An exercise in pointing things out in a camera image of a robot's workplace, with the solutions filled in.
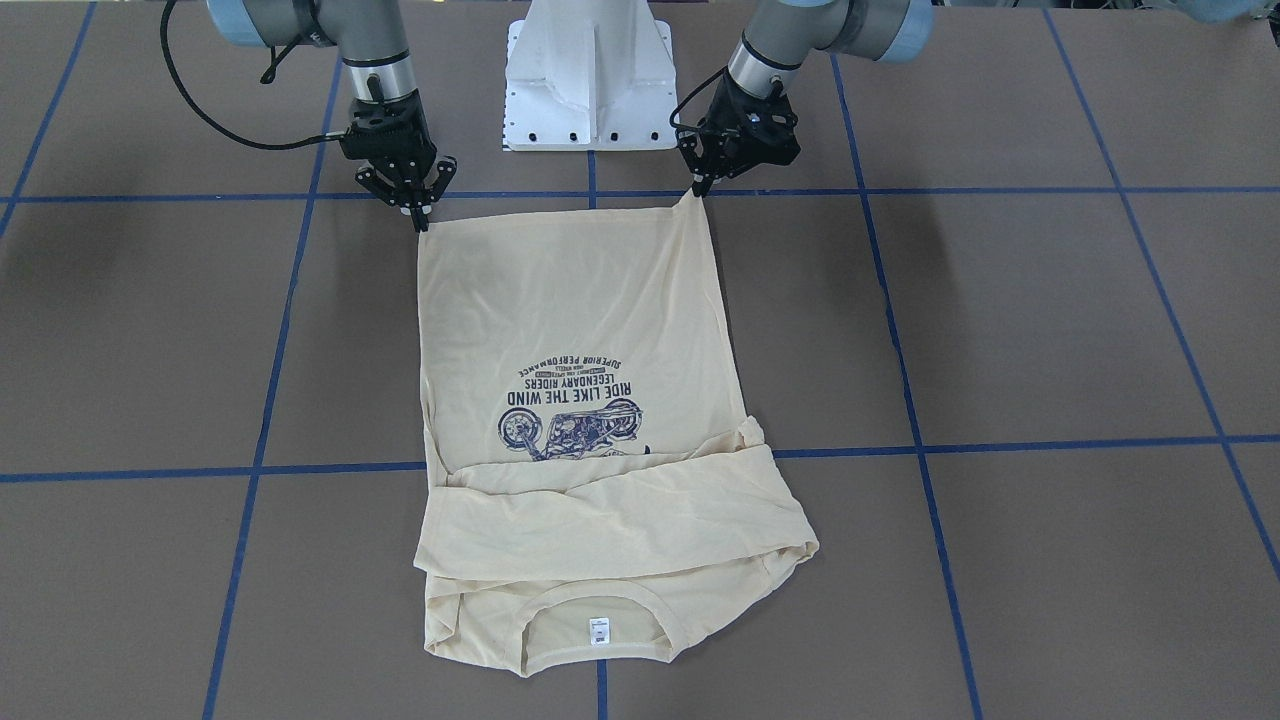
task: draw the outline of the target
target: white stand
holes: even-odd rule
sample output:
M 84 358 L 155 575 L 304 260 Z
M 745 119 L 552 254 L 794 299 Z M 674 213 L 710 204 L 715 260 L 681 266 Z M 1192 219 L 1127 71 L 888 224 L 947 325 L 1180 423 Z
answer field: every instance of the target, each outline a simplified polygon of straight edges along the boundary
M 507 33 L 503 147 L 669 150 L 671 27 L 644 0 L 532 0 Z

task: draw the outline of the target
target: shirt tag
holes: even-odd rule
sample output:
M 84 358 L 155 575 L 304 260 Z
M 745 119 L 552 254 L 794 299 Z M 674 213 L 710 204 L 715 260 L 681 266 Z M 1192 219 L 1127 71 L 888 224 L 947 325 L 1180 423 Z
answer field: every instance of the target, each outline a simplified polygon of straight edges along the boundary
M 609 619 L 591 618 L 588 623 L 591 626 L 591 644 L 609 644 Z

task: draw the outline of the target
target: gray table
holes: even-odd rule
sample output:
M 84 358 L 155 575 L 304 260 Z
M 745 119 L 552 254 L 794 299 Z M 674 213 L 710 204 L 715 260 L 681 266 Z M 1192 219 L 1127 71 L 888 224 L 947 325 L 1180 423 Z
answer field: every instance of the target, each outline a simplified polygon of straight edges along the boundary
M 823 550 L 672 666 L 525 682 L 421 650 L 407 220 L 335 149 L 204 127 L 159 5 L 0 4 L 0 717 L 1280 712 L 1263 24 L 943 10 L 911 65 L 815 54 L 797 163 L 708 206 Z M 525 9 L 406 5 L 436 218 L 673 201 L 675 152 L 499 150 Z M 750 8 L 654 10 L 687 91 Z M 197 4 L 174 36 L 237 129 L 343 124 L 332 51 L 261 87 Z

